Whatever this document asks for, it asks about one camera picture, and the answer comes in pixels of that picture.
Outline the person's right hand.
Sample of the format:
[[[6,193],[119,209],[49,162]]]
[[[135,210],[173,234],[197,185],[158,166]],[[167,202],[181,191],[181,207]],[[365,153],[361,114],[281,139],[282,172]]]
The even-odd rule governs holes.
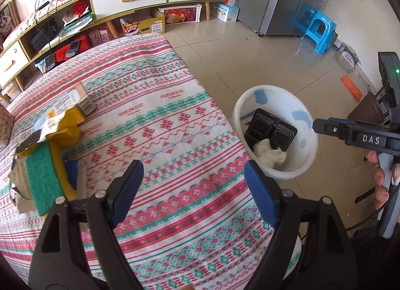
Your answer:
[[[368,151],[367,160],[371,163],[376,164],[374,169],[374,181],[375,181],[375,201],[374,208],[376,210],[380,209],[389,199],[389,192],[385,187],[383,187],[383,182],[385,180],[385,173],[379,167],[378,164],[378,154],[375,151]],[[396,163],[392,167],[392,178],[394,181],[394,185],[399,184],[399,163]]]

